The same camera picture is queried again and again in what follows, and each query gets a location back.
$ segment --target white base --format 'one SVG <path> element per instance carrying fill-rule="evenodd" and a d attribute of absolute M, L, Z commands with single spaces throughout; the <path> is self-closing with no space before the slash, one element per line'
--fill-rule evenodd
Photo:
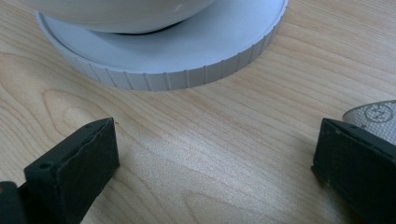
<path fill-rule="evenodd" d="M 271 42 L 288 0 L 218 0 L 152 35 L 96 33 L 37 13 L 41 28 L 82 73 L 106 84 L 170 91 L 227 77 Z"/>

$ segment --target wood grain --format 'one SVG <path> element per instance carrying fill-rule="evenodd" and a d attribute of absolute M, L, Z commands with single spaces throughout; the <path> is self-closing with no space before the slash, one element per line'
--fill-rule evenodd
<path fill-rule="evenodd" d="M 126 91 L 69 66 L 0 0 L 0 181 L 113 117 L 121 168 L 83 223 L 360 223 L 310 170 L 322 118 L 395 98 L 396 3 L 291 0 L 273 44 L 203 87 Z"/>

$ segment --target black object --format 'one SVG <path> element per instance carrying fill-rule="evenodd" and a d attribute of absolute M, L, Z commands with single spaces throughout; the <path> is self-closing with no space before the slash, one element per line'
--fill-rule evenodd
<path fill-rule="evenodd" d="M 313 171 L 368 223 L 396 223 L 396 146 L 342 121 L 321 124 Z"/>
<path fill-rule="evenodd" d="M 87 124 L 27 166 L 18 189 L 0 183 L 0 223 L 79 223 L 119 166 L 113 119 Z"/>

